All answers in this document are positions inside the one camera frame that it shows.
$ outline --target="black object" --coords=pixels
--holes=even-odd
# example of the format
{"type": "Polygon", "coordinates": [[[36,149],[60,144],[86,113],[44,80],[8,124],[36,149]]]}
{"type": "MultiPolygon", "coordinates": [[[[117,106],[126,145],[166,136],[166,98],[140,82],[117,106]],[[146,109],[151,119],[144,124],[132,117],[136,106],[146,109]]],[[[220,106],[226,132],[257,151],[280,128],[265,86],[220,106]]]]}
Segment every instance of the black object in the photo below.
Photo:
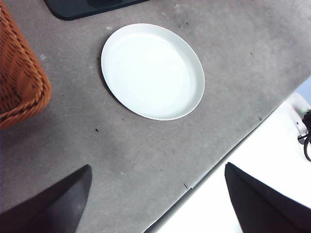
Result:
{"type": "Polygon", "coordinates": [[[305,142],[304,142],[304,147],[303,147],[303,151],[304,151],[304,154],[307,158],[307,160],[309,160],[309,162],[311,162],[311,159],[308,155],[308,144],[310,142],[310,138],[311,138],[311,110],[308,111],[303,119],[302,119],[302,122],[306,125],[307,129],[308,129],[308,134],[303,136],[303,137],[300,137],[300,138],[306,138],[305,139],[305,142]]]}
{"type": "Polygon", "coordinates": [[[235,165],[225,166],[230,199],[244,233],[311,232],[311,210],[256,180],[235,165]]]}
{"type": "Polygon", "coordinates": [[[147,0],[44,0],[57,18],[74,20],[147,0]]]}
{"type": "Polygon", "coordinates": [[[0,233],[74,233],[92,182],[89,165],[0,215],[0,233]]]}

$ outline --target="black cable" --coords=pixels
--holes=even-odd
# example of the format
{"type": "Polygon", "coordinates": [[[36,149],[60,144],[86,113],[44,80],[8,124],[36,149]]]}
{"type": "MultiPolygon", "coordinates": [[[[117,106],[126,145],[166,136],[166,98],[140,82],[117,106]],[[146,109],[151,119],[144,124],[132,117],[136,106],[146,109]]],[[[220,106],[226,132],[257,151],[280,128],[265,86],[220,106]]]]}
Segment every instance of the black cable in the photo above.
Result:
{"type": "Polygon", "coordinates": [[[304,135],[304,136],[298,137],[298,140],[304,139],[304,138],[306,138],[306,137],[308,137],[308,134],[307,134],[307,135],[304,135]]]}
{"type": "Polygon", "coordinates": [[[308,155],[308,144],[309,144],[309,142],[310,142],[311,133],[308,133],[306,136],[307,136],[307,138],[306,138],[305,143],[304,143],[304,146],[303,146],[303,151],[304,151],[304,153],[305,153],[305,156],[306,156],[307,160],[308,160],[309,162],[311,162],[311,159],[310,159],[310,157],[309,157],[309,155],[308,155]]]}

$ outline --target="white plate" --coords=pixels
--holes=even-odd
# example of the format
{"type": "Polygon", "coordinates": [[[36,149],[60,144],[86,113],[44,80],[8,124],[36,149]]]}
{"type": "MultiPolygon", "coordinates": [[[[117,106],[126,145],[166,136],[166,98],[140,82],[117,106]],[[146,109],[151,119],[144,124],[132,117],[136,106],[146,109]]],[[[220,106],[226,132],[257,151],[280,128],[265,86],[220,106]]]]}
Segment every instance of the white plate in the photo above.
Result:
{"type": "Polygon", "coordinates": [[[204,92],[204,72],[195,52],[178,35],[156,25],[132,24],[114,32],[101,62],[114,96],[143,117],[183,117],[204,92]]]}

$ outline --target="wicker basket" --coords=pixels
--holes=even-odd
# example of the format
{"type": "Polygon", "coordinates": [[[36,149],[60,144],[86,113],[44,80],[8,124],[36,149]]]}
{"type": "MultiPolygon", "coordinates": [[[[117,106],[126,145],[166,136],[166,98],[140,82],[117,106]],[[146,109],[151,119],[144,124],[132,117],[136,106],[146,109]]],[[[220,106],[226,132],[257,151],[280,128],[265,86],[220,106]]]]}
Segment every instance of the wicker basket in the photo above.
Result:
{"type": "Polygon", "coordinates": [[[47,75],[0,0],[0,129],[40,112],[50,98],[47,75]]]}

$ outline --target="dark tray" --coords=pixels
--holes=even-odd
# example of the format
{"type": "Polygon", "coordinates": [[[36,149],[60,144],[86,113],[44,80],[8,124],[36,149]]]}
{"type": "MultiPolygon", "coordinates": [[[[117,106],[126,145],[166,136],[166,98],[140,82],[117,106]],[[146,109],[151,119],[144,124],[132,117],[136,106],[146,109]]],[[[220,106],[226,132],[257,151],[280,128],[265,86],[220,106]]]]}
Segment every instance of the dark tray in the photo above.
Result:
{"type": "Polygon", "coordinates": [[[147,0],[44,0],[57,18],[74,20],[147,0]]]}

